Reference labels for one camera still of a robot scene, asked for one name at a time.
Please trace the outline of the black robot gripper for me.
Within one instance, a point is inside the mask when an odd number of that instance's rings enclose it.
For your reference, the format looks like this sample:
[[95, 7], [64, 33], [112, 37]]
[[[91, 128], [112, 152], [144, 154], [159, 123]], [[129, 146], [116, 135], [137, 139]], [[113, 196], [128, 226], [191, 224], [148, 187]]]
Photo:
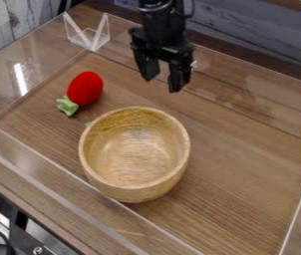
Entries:
[[194, 47], [184, 39], [180, 25], [132, 27], [131, 49], [141, 77], [149, 81], [159, 74], [159, 61], [168, 63], [168, 91], [176, 93], [190, 82]]

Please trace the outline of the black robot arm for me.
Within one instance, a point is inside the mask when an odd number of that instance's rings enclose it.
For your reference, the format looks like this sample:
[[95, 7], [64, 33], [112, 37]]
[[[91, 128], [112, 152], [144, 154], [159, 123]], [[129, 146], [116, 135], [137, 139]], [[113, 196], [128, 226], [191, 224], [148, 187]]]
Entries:
[[141, 77], [148, 82], [159, 74], [159, 62], [168, 65], [168, 91], [176, 93], [190, 82], [194, 47], [184, 39], [183, 0], [140, 0], [143, 25], [129, 28], [131, 49]]

